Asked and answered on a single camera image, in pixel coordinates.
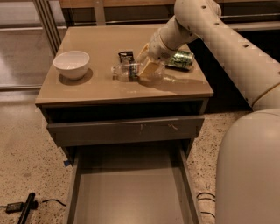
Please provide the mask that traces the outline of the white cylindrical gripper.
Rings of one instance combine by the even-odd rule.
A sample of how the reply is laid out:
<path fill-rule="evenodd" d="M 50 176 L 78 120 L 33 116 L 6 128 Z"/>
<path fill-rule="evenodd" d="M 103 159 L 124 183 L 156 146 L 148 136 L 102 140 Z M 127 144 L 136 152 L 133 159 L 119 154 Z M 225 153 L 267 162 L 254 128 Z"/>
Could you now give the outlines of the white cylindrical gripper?
<path fill-rule="evenodd" d="M 149 44 L 146 44 L 136 57 L 136 61 L 141 63 L 138 77 L 150 78 L 157 74 L 162 67 L 161 61 L 168 61 L 175 54 L 172 44 L 172 38 L 165 28 L 158 29 L 151 36 Z"/>

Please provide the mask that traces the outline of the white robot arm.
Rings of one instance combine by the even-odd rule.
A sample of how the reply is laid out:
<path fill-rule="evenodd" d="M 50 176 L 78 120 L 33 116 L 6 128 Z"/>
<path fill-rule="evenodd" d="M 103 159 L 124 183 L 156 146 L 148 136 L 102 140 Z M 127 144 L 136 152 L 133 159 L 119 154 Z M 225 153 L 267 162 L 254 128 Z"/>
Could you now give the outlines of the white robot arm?
<path fill-rule="evenodd" d="M 139 74 L 152 75 L 183 44 L 204 41 L 253 110 L 220 144 L 215 224 L 280 224 L 280 63 L 220 16 L 214 0 L 176 0 L 173 18 L 139 53 Z"/>

